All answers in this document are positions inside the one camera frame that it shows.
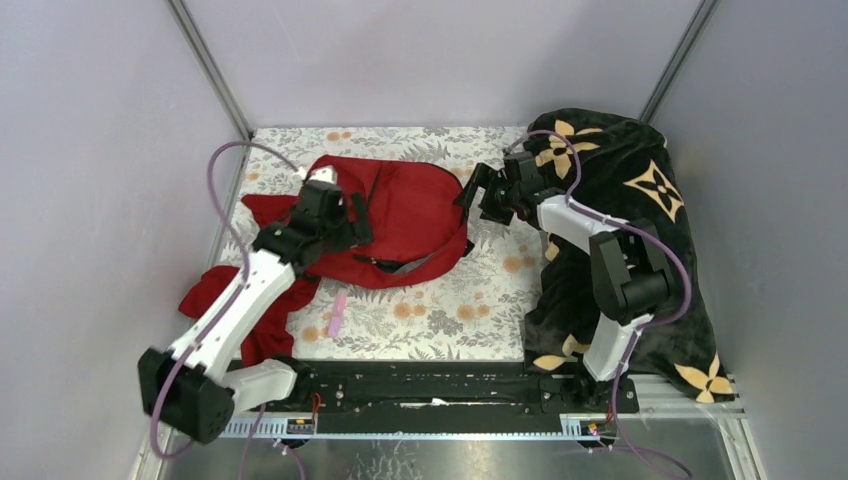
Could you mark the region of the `pink marker pen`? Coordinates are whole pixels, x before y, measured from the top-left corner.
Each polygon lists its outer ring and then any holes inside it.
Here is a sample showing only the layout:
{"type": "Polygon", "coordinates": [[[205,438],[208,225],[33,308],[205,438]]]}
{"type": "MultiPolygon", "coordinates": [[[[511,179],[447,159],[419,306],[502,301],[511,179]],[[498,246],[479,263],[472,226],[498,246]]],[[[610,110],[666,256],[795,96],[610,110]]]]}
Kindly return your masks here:
{"type": "Polygon", "coordinates": [[[347,302],[347,291],[341,290],[335,298],[333,310],[327,327],[327,335],[336,338],[344,321],[344,311],[347,302]]]}

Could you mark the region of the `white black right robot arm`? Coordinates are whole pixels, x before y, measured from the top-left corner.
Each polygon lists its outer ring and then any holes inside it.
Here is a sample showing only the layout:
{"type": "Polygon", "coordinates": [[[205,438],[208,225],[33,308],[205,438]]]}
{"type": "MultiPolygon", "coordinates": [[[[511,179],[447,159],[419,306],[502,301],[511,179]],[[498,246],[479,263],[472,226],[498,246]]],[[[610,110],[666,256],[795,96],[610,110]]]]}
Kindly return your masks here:
{"type": "Polygon", "coordinates": [[[545,178],[528,152],[506,155],[499,170],[476,164],[455,205],[469,210],[479,190],[483,219],[508,225],[518,217],[588,255],[600,316],[583,356],[588,375],[575,382],[573,396],[583,410],[601,410],[613,398],[610,381],[626,370],[640,328],[672,299],[686,273],[651,223],[627,222],[581,204],[545,178]]]}

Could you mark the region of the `red student backpack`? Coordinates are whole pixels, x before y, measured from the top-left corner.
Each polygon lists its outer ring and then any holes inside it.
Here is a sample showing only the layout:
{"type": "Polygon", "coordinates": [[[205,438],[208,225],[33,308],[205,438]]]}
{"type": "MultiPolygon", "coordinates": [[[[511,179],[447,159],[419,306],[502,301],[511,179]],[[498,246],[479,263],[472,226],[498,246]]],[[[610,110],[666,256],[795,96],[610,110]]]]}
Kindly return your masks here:
{"type": "Polygon", "coordinates": [[[368,289],[406,287],[449,272],[466,254],[468,227],[454,200],[462,184],[430,163],[323,155],[313,169],[332,167],[350,200],[360,194],[374,241],[323,254],[307,269],[368,289]]]}

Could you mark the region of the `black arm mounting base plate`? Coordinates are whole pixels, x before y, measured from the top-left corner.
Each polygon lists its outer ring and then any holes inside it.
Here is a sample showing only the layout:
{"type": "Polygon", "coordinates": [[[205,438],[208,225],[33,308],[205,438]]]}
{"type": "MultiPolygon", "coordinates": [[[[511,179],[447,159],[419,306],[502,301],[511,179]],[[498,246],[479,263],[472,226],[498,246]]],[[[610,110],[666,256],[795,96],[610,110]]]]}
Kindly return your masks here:
{"type": "Polygon", "coordinates": [[[308,360],[274,414],[303,414],[320,435],[574,435],[567,420],[636,413],[632,381],[595,381],[580,363],[553,372],[508,361],[308,360]]]}

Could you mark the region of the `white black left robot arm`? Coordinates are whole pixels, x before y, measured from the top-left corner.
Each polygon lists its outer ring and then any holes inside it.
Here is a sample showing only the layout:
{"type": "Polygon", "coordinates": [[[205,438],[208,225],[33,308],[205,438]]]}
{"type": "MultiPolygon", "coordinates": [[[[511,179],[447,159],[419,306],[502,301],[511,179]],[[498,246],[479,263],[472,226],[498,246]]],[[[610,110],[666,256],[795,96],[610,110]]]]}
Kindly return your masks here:
{"type": "Polygon", "coordinates": [[[242,342],[274,301],[319,259],[374,239],[365,197],[309,179],[289,213],[261,229],[241,268],[202,317],[165,350],[138,361],[142,408],[193,441],[217,439],[236,413],[276,401],[296,411],[310,385],[291,362],[268,359],[230,369],[242,342]]]}

